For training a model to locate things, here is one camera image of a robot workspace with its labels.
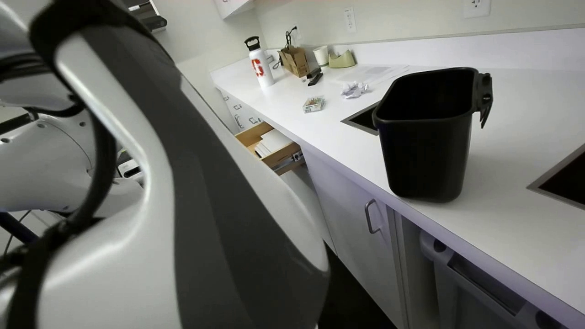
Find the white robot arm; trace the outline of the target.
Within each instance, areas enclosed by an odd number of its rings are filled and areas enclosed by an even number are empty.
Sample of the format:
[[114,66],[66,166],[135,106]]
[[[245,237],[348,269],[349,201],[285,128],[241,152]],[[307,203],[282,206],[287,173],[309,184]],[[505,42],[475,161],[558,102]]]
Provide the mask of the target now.
[[0,0],[7,212],[55,223],[2,259],[2,329],[318,329],[307,206],[115,0]]

